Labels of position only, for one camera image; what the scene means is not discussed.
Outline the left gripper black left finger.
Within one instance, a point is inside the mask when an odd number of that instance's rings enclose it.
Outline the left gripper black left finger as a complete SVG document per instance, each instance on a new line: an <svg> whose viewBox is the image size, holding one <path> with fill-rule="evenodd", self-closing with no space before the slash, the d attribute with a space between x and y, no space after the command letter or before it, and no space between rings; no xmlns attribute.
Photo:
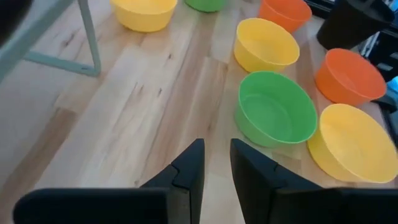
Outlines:
<svg viewBox="0 0 398 224"><path fill-rule="evenodd" d="M25 194L14 224L199 224L205 142L194 140L138 188L47 188Z"/></svg>

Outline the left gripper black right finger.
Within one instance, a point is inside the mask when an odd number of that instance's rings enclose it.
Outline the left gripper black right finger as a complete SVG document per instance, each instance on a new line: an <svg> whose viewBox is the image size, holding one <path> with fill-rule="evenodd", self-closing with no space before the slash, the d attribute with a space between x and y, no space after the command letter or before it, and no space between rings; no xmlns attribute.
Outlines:
<svg viewBox="0 0 398 224"><path fill-rule="evenodd" d="M398 224L398 189L323 188L240 139L230 159L245 224Z"/></svg>

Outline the green plastic mini bowl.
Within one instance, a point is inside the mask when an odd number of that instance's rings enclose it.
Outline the green plastic mini bowl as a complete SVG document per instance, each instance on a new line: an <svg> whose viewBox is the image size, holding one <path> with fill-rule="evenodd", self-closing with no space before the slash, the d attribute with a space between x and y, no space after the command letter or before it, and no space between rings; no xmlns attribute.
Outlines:
<svg viewBox="0 0 398 224"><path fill-rule="evenodd" d="M269 71L243 78L234 119L251 142L271 148L305 142L318 126L317 111L307 92L288 77Z"/></svg>
<svg viewBox="0 0 398 224"><path fill-rule="evenodd" d="M192 9L201 12L218 12L226 4L227 0L184 0Z"/></svg>

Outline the yellow plastic mini bowl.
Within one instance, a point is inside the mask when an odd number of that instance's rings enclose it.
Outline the yellow plastic mini bowl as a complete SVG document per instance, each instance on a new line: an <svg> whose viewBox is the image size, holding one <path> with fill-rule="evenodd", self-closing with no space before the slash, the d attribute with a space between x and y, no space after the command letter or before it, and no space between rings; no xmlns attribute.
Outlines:
<svg viewBox="0 0 398 224"><path fill-rule="evenodd" d="M299 59L300 47L280 25L252 17L237 25L233 53L247 72L280 72Z"/></svg>
<svg viewBox="0 0 398 224"><path fill-rule="evenodd" d="M157 32L167 27L178 0L109 0L118 22L138 32Z"/></svg>
<svg viewBox="0 0 398 224"><path fill-rule="evenodd" d="M327 106L307 145L321 170L342 182L384 184L398 175L398 153L389 135L354 106Z"/></svg>

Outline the orange-red plastic mini bowl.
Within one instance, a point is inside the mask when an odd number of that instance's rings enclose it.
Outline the orange-red plastic mini bowl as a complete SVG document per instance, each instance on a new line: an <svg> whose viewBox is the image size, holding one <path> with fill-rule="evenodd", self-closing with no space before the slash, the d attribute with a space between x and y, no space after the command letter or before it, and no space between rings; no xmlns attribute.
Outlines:
<svg viewBox="0 0 398 224"><path fill-rule="evenodd" d="M334 103L358 106L385 95L387 85L379 70L360 54L328 50L315 75L315 84Z"/></svg>
<svg viewBox="0 0 398 224"><path fill-rule="evenodd" d="M262 0L257 16L294 33L310 20L312 10L304 0Z"/></svg>

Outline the pale green perforated metal rack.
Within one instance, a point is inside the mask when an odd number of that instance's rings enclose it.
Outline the pale green perforated metal rack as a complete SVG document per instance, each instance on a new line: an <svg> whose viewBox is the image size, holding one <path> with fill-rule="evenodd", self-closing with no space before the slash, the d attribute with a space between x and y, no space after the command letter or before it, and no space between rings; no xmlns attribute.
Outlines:
<svg viewBox="0 0 398 224"><path fill-rule="evenodd" d="M91 50L92 67L31 51L32 46L44 32L74 1L78 3L80 8ZM28 60L68 72L97 77L101 72L101 60L88 0L33 0L22 22L5 43L0 46L0 83L20 60Z"/></svg>

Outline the black plant pot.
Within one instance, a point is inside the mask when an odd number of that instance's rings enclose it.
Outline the black plant pot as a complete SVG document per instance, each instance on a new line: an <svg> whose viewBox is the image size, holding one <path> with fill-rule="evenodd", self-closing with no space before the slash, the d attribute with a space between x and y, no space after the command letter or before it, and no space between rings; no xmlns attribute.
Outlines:
<svg viewBox="0 0 398 224"><path fill-rule="evenodd" d="M394 22L383 0L339 0L317 33L325 49L352 49Z"/></svg>

